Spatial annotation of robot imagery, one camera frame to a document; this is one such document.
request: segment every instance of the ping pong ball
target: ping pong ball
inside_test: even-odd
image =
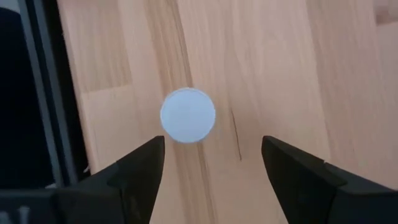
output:
[[[180,143],[201,141],[215,121],[216,110],[210,97],[195,88],[182,88],[170,93],[160,110],[163,128]]]

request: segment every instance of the light wooden board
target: light wooden board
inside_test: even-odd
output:
[[[392,154],[390,164],[384,174],[386,184],[398,189],[397,180],[391,178],[392,174],[397,172],[396,161],[398,161],[398,139],[397,136],[397,111],[398,111],[398,22],[384,24],[377,27],[377,36],[379,38],[380,56],[382,62],[382,83],[385,93],[385,104],[387,110],[388,131],[385,132],[387,141],[383,147],[388,147]]]
[[[215,103],[203,142],[167,139],[152,223],[286,223],[263,135],[398,187],[398,108],[371,0],[58,4],[93,172],[164,134],[171,91],[199,88]]]

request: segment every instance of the black object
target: black object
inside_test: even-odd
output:
[[[57,187],[90,175],[57,1],[19,0],[22,25]]]
[[[394,190],[270,136],[262,157],[289,223],[398,223]]]
[[[0,7],[0,189],[54,183],[19,13]]]
[[[79,184],[0,192],[0,223],[148,224],[162,178],[157,136]]]

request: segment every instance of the dark scratch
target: dark scratch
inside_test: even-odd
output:
[[[238,145],[239,161],[242,161],[241,147],[239,146],[238,130],[236,129],[235,116],[234,116],[234,112],[232,111],[232,109],[231,109],[231,115],[232,115],[232,122],[234,124],[234,130],[235,130],[235,136],[236,136],[236,144]]]

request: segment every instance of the wooden table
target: wooden table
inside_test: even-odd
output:
[[[216,125],[167,139],[154,224],[286,223],[263,135],[398,188],[395,2],[58,0],[91,170],[165,134],[163,99],[190,86]]]

